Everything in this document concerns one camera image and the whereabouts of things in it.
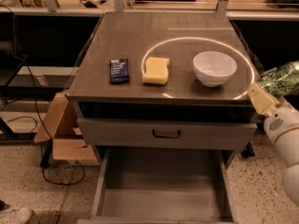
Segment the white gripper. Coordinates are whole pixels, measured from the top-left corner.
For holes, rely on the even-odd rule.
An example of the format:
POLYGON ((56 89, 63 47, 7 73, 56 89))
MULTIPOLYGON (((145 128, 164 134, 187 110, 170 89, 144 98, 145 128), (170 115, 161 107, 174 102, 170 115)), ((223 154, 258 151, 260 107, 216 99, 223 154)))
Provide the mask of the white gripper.
POLYGON ((256 82, 249 86, 248 95, 256 112, 269 116, 265 119, 263 128, 272 144, 275 144, 280 136, 299 130, 299 112, 296 109, 289 106, 277 109, 278 99, 256 82))

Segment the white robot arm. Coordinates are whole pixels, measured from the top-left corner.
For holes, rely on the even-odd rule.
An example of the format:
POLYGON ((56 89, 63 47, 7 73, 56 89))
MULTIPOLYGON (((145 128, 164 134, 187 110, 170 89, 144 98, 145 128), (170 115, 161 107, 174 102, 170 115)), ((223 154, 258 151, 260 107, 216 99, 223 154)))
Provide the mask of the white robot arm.
POLYGON ((248 87, 248 95, 256 112, 265 116, 263 129, 286 165, 282 175, 284 192, 299 205, 299 111, 257 82, 248 87))

